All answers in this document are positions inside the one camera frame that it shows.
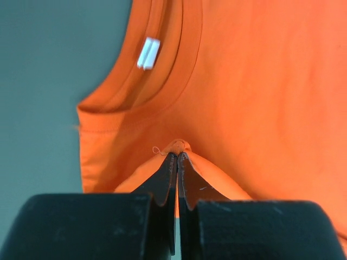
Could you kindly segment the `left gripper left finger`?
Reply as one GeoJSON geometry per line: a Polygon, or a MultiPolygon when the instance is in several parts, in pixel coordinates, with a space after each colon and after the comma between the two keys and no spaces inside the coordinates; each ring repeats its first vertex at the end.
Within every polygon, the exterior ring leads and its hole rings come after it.
{"type": "Polygon", "coordinates": [[[177,156],[131,193],[38,194],[20,209],[1,259],[170,259],[177,156]]]}

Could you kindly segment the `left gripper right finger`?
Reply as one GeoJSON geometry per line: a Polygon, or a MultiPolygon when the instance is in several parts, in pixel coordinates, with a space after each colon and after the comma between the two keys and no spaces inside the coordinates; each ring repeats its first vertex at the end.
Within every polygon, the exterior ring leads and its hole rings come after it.
{"type": "Polygon", "coordinates": [[[332,223],[303,200],[230,200],[177,159],[183,259],[345,259],[332,223]]]}

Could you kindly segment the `orange t shirt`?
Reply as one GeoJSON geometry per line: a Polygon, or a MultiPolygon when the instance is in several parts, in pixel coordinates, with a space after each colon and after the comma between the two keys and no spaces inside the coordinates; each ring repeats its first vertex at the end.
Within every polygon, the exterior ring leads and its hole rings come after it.
{"type": "Polygon", "coordinates": [[[319,204],[346,248],[346,1],[133,1],[77,111],[84,192],[186,152],[230,199],[319,204]]]}

